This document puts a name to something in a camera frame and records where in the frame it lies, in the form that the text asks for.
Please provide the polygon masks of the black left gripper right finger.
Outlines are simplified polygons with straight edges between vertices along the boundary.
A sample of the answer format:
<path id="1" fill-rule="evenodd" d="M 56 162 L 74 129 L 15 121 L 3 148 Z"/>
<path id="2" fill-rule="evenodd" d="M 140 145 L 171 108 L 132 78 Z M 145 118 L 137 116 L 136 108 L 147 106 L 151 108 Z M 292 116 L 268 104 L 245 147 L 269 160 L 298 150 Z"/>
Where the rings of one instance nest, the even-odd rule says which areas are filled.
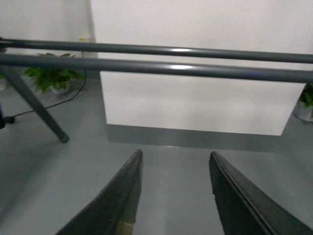
<path id="1" fill-rule="evenodd" d="M 212 191 L 226 235 L 311 235 L 312 229 L 286 211 L 218 152 L 209 158 Z"/>

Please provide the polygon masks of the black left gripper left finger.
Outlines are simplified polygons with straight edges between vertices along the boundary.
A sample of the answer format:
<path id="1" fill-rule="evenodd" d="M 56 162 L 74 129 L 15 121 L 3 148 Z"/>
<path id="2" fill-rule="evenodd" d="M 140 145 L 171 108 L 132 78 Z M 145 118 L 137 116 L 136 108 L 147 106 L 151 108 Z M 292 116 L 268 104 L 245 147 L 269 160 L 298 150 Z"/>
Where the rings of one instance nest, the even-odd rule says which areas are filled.
<path id="1" fill-rule="evenodd" d="M 131 235 L 141 195 L 143 152 L 138 149 L 59 235 Z"/>

